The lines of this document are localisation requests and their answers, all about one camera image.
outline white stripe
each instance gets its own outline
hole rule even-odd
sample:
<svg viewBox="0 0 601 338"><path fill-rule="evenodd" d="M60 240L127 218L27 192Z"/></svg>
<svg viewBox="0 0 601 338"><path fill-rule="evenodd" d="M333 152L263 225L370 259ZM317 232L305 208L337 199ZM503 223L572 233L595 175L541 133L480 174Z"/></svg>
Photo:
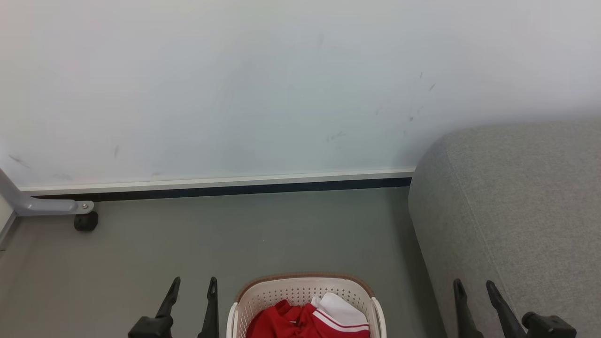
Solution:
<svg viewBox="0 0 601 338"><path fill-rule="evenodd" d="M321 312L318 312L318 311L314 311L313 315L317 319L319 319L320 321L322 321L324 324L326 324L327 326L329 326L329 327L331 327L331 328L333 328L333 329L335 329L337 331L340 331L340 332L359 332L359 331L367 331L367 330L370 329L370 327L369 327L368 324L361 325L361 326L358 326L358 327L342 327L342 326L338 326L338 325L336 325L334 323L335 321L333 321L334 320L333 318L331 318L329 316L326 317L325 315L323 315Z"/></svg>
<svg viewBox="0 0 601 338"><path fill-rule="evenodd" d="M384 170L338 171L333 173L286 174L212 179L161 180L146 182L20 186L29 195L91 194L97 192L148 191L165 189L215 188L219 186L330 182L342 180L391 179L413 176L415 167Z"/></svg>

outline black baseboard trim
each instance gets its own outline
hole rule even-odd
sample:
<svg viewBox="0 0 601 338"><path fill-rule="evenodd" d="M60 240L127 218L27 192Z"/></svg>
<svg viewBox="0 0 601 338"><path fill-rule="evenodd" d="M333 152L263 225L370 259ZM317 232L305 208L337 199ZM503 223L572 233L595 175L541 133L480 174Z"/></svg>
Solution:
<svg viewBox="0 0 601 338"><path fill-rule="evenodd" d="M393 179L369 179L369 180L345 180L333 182L308 182L308 183L284 183L268 185L246 185L246 186L219 186L215 188L190 188L169 189L150 191L123 191L123 192L99 192L95 194L70 194L70 195L45 195L37 198L57 198L78 201L130 201L130 200L152 200L157 198L177 197L199 197L199 196L223 196L223 195L248 195L248 194L271 194L274 192L293 191L324 191L324 190L348 190L368 188L391 188L409 186L410 177Z"/></svg>

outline white wall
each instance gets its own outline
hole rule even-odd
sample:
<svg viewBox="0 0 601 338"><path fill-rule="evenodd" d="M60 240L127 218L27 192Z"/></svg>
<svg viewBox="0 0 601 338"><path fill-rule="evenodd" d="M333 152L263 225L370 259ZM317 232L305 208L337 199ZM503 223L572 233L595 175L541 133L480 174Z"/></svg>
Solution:
<svg viewBox="0 0 601 338"><path fill-rule="evenodd" d="M413 167L601 107L597 0L3 0L21 187Z"/></svg>

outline gray floor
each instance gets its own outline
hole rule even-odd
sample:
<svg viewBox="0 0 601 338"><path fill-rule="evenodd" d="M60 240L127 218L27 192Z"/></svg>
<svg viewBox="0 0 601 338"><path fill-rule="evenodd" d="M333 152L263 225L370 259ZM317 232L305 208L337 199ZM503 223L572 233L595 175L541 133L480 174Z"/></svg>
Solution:
<svg viewBox="0 0 601 338"><path fill-rule="evenodd" d="M0 337L126 337L140 316L156 313L175 276L182 287L173 336L196 337L213 275L225 337L229 308L245 283L299 271L365 280L382 304L389 337L444 337L407 193L388 188L104 202L98 204L100 224L89 234L76 232L72 217L22 219L3 266L18 260L16 252L25 247L19 241L32 244L10 278Z"/></svg>

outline baseboard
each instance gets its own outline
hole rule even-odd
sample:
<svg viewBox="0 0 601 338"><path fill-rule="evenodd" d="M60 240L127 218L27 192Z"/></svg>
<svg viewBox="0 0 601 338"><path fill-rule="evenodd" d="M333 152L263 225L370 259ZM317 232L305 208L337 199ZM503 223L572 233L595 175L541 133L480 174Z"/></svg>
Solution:
<svg viewBox="0 0 601 338"><path fill-rule="evenodd" d="M42 198L110 201L207 195L256 194L285 191L379 188L407 186L414 168L398 170L342 171L223 179L170 180L96 185L22 188Z"/></svg>
<svg viewBox="0 0 601 338"><path fill-rule="evenodd" d="M270 185L286 183L331 182L345 180L394 179L413 176L415 168L393 170L338 171L334 173L291 174L273 176L225 177L217 179L166 180L148 182L101 183L60 186L20 187L31 196L97 194L101 192L155 191L173 189L216 188L220 186Z"/></svg>

